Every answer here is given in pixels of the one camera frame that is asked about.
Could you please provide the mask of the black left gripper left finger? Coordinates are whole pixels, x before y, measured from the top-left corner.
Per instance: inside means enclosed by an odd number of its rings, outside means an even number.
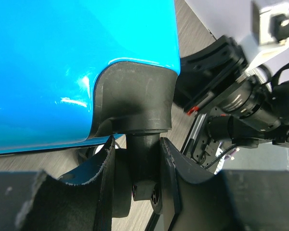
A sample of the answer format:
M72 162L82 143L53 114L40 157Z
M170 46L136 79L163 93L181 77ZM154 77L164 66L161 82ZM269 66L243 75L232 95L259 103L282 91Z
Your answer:
M0 172L0 231L109 231L115 140L55 179L47 172Z

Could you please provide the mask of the blue suitcase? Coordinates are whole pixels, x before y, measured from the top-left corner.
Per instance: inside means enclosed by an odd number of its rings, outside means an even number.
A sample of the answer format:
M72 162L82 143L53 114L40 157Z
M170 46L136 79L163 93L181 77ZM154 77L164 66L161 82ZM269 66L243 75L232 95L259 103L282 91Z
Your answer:
M180 74L172 0L0 0L0 156L115 140L112 218L158 183Z

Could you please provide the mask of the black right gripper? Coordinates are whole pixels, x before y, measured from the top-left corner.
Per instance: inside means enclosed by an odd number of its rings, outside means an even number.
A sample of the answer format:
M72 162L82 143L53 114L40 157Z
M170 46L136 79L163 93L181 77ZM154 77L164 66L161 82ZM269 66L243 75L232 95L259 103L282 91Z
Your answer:
M247 74L242 47L227 36L180 63L175 103L189 115L208 115L213 139L289 147L289 81L278 84L280 73L267 74L265 82Z

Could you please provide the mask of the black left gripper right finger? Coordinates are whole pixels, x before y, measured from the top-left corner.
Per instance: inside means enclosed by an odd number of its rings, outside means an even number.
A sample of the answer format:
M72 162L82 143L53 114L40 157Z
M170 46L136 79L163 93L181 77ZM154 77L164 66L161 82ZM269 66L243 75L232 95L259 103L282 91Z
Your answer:
M160 140L167 231L289 231L289 171L212 174Z

